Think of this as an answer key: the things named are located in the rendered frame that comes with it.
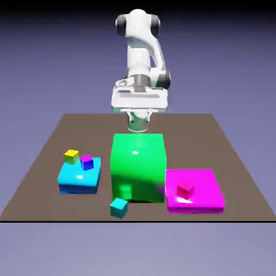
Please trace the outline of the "large cyan box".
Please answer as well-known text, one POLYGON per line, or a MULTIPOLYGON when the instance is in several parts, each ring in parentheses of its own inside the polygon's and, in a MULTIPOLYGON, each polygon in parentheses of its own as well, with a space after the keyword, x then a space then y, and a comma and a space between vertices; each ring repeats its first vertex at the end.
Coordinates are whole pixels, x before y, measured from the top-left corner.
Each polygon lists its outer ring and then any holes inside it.
POLYGON ((94 168, 83 170, 81 162, 64 163, 57 181, 61 194, 95 194, 101 176, 101 158, 94 158, 94 168))

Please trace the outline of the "large magenta box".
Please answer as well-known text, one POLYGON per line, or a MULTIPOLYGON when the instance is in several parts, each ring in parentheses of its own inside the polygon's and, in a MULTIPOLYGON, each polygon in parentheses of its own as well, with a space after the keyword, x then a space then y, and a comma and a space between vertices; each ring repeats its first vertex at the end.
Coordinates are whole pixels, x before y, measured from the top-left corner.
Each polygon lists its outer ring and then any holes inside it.
POLYGON ((225 207, 225 199, 211 169, 166 170, 165 195, 169 214, 222 213, 225 207), (176 195, 180 181, 194 184, 194 194, 189 199, 176 195))

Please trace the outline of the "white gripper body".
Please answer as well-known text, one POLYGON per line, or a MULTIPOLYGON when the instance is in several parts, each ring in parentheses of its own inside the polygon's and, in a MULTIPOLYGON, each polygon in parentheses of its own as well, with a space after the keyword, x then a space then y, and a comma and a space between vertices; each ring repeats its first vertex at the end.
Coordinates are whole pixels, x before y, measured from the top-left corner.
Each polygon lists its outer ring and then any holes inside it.
POLYGON ((168 107, 168 91, 146 87, 145 92, 136 92, 134 87, 114 87, 111 105, 115 112, 154 111, 163 112, 168 107))

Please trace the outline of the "small red cube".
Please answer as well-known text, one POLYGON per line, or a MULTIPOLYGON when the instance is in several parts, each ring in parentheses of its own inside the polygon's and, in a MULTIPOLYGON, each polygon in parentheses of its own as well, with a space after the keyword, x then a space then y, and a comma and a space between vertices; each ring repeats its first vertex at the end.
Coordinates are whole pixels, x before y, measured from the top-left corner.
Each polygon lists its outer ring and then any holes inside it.
POLYGON ((194 184, 190 181, 180 181, 177 184, 176 195, 178 197, 189 199, 194 194, 194 184))

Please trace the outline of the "small yellow cube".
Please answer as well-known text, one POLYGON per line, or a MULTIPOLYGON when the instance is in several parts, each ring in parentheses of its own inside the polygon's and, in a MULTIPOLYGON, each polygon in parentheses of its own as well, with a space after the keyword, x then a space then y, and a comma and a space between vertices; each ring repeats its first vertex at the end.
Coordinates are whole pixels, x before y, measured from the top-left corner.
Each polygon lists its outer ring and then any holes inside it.
POLYGON ((67 164, 74 165, 79 161, 79 151, 69 149, 64 153, 64 162, 67 164))

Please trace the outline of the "large green box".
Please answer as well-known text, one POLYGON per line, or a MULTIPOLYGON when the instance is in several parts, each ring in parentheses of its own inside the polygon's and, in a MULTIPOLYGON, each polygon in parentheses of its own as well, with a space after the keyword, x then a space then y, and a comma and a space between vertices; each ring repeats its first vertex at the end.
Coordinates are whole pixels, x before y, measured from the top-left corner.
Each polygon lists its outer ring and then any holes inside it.
POLYGON ((115 134, 110 169, 114 199, 163 203, 167 169, 163 134, 115 134))

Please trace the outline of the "small purple cube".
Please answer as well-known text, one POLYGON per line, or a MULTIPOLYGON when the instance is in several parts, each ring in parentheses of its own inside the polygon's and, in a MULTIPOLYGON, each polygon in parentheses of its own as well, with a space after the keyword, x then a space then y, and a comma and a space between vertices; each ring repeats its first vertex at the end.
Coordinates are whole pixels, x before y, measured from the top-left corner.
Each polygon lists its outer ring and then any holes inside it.
POLYGON ((83 155, 80 157, 81 167, 83 170, 90 170, 94 168, 94 161, 91 155, 83 155))

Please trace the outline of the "small cyan cube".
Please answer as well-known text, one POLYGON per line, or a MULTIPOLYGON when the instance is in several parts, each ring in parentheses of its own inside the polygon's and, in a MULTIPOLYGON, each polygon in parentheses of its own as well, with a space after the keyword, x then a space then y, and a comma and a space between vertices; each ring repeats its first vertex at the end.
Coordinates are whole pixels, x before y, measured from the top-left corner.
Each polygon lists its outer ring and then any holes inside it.
POLYGON ((122 219, 128 211, 128 202, 121 198, 115 198, 110 204, 110 212, 113 217, 122 219))

